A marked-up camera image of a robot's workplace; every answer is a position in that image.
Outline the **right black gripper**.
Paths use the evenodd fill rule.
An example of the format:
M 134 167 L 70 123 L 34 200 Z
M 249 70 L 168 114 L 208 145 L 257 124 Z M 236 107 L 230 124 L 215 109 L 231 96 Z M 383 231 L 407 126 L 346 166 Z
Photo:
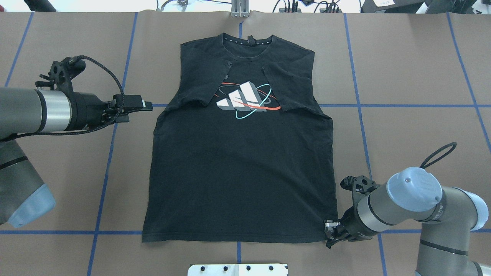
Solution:
M 359 242 L 373 239 L 373 230 L 363 224 L 355 209 L 348 209 L 342 218 L 324 220 L 326 247 L 331 248 L 338 242 Z

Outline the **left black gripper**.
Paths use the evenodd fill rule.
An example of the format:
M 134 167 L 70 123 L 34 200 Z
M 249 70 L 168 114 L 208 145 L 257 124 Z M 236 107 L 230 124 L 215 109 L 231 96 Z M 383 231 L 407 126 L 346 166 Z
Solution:
M 139 111 L 153 111 L 150 101 L 140 95 L 116 94 L 112 101 L 103 102 L 91 93 L 75 92 L 75 110 L 69 122 L 70 129 L 95 129 L 105 124 L 130 122 L 129 114 Z

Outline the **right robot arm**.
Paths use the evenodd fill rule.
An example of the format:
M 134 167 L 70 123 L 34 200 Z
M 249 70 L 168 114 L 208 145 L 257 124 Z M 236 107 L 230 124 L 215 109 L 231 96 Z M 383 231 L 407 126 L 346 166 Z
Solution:
M 480 196 L 447 187 L 423 168 L 409 167 L 378 185 L 363 175 L 340 183 L 353 205 L 325 220 L 326 246 L 370 240 L 406 220 L 422 224 L 416 276 L 489 276 L 490 266 L 469 259 L 470 234 L 489 219 Z

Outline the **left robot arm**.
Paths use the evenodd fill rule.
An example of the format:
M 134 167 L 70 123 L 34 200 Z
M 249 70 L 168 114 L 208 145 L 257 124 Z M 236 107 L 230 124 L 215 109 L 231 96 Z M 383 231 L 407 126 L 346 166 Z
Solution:
M 114 95 L 102 101 L 92 93 L 72 90 L 15 89 L 1 92 L 1 224 L 20 228 L 56 206 L 17 139 L 29 136 L 71 136 L 91 133 L 114 123 L 129 122 L 132 112 L 150 112 L 140 95 Z

